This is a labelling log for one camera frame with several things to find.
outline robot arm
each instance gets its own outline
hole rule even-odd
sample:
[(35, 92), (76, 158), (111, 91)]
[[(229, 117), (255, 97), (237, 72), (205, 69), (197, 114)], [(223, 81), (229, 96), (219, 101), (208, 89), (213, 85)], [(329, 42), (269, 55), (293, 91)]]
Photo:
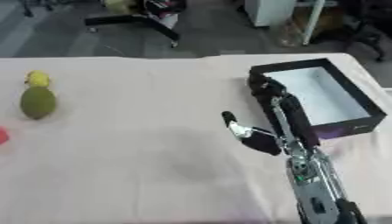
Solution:
[(248, 84), (275, 133), (241, 126), (228, 111), (222, 113), (223, 119), (249, 148), (273, 156), (284, 151), (288, 156), (286, 172), (302, 223), (366, 224), (356, 204), (347, 200), (328, 156), (319, 149), (319, 139), (297, 97), (262, 74), (251, 74)]

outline floor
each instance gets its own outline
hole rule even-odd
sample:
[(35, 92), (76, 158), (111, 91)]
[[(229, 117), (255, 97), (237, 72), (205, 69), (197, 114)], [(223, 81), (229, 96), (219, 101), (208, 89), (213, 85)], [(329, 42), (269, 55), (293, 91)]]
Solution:
[[(123, 56), (138, 58), (199, 58), (222, 54), (333, 53), (337, 43), (287, 48), (279, 46), (275, 30), (254, 29), (235, 11), (230, 0), (188, 0), (176, 30), (177, 48), (141, 25), (110, 25), (90, 33), (83, 25), (87, 15), (103, 13), (94, 2), (61, 5), (54, 12), (34, 8), (35, 17), (23, 17), (17, 0), (0, 0), (0, 57)], [(392, 54), (392, 41), (383, 47)], [(392, 88), (392, 56), (374, 62), (375, 54), (355, 44), (349, 51), (385, 88)]]

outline yellow fruit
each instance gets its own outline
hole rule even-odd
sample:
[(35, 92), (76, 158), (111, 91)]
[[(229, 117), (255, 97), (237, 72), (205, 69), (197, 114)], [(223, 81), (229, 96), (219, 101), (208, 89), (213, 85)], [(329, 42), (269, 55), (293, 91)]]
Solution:
[(50, 83), (49, 75), (41, 71), (32, 71), (27, 74), (26, 83), (30, 87), (42, 87), (47, 88)]
[(56, 98), (46, 87), (29, 87), (24, 91), (20, 108), (31, 119), (41, 119), (56, 108)]

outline kiwi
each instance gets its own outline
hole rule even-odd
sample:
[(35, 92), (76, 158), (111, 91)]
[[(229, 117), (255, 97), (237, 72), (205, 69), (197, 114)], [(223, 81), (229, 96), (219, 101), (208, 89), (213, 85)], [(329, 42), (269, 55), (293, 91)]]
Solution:
[(29, 87), (22, 95), (20, 108), (26, 116), (38, 120), (55, 110), (56, 97), (46, 87)]

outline black box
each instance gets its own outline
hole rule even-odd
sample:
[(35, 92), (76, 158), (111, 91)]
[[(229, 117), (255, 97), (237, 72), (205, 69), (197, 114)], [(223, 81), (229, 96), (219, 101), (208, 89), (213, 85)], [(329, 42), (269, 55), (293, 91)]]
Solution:
[(319, 138), (368, 133), (386, 114), (328, 59), (252, 66), (283, 83), (301, 102)]

